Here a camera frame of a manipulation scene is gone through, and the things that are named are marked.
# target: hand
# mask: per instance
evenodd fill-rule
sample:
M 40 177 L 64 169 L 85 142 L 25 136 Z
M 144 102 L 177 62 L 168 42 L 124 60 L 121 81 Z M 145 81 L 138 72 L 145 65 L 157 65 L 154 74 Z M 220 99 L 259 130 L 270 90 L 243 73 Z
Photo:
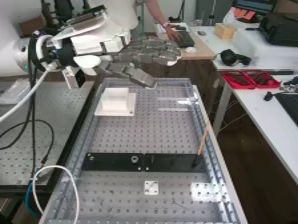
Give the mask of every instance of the hand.
M 165 27 L 165 31 L 170 40 L 180 40 L 182 38 L 181 34 L 172 29 L 170 25 Z

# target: person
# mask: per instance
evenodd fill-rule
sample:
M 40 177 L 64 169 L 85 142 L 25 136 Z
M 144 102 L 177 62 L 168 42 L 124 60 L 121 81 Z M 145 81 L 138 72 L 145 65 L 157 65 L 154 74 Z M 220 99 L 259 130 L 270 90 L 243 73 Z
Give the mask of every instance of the person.
M 112 20 L 129 30 L 134 30 L 138 25 L 136 1 L 137 0 L 88 0 L 88 4 L 91 8 L 104 5 Z M 144 0 L 144 2 L 146 3 L 153 18 L 165 28 L 169 39 L 180 39 L 180 33 L 172 29 L 172 25 L 168 23 L 161 12 L 158 0 Z

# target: cardboard box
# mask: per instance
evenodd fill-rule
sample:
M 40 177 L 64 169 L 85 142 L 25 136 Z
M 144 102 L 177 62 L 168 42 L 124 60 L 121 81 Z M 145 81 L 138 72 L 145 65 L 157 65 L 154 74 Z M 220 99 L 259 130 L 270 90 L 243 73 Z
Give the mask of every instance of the cardboard box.
M 233 39 L 234 32 L 234 27 L 228 27 L 222 23 L 216 24 L 214 33 L 221 39 Z

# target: red container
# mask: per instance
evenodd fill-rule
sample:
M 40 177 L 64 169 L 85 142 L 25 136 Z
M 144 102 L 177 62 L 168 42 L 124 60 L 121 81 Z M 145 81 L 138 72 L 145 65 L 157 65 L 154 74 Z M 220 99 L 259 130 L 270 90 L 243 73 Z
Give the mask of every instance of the red container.
M 271 75 L 265 71 L 250 70 L 243 71 L 245 75 L 255 83 L 255 87 L 261 89 L 279 88 L 281 83 L 271 77 Z
M 221 75 L 233 89 L 254 89 L 255 83 L 242 71 L 222 71 Z

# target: wooden stick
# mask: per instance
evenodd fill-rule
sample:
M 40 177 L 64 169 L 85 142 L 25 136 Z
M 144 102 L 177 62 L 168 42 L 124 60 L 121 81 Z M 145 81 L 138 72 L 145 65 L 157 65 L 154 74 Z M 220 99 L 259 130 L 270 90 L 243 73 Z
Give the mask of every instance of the wooden stick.
M 208 122 L 206 127 L 205 127 L 205 131 L 204 131 L 204 135 L 202 135 L 202 140 L 201 140 L 200 148 L 198 148 L 198 155 L 202 154 L 202 147 L 205 145 L 205 140 L 206 140 L 206 137 L 208 137 L 209 124 L 210 124 L 210 122 Z

